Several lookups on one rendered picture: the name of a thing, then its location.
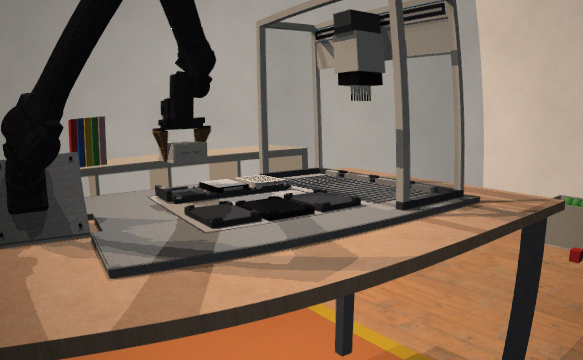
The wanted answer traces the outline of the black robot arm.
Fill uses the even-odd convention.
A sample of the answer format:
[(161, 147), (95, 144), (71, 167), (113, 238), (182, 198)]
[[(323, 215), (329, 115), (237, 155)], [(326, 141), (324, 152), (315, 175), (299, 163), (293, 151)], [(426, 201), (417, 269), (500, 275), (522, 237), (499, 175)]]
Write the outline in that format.
[[(60, 120), (66, 101), (122, 1), (80, 0), (32, 92), (21, 94), (17, 105), (5, 115), (1, 132), (6, 138), (5, 182), (11, 215), (48, 209), (45, 168), (60, 150), (59, 136), (64, 128)], [(204, 35), (195, 2), (160, 2), (178, 42), (175, 64), (185, 71), (170, 76), (170, 97), (202, 98), (210, 90), (212, 78), (208, 75), (216, 57)]]

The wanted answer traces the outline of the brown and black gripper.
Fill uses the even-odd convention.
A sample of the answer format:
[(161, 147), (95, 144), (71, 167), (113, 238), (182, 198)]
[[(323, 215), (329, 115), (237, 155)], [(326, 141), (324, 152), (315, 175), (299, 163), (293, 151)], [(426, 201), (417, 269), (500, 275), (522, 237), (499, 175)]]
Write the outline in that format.
[(206, 142), (211, 126), (203, 126), (203, 123), (205, 123), (205, 117), (193, 118), (193, 95), (187, 95), (186, 99), (182, 99), (182, 96), (170, 97), (170, 119), (158, 120), (161, 128), (153, 129), (163, 161), (167, 161), (168, 131), (165, 130), (194, 129), (195, 142)]

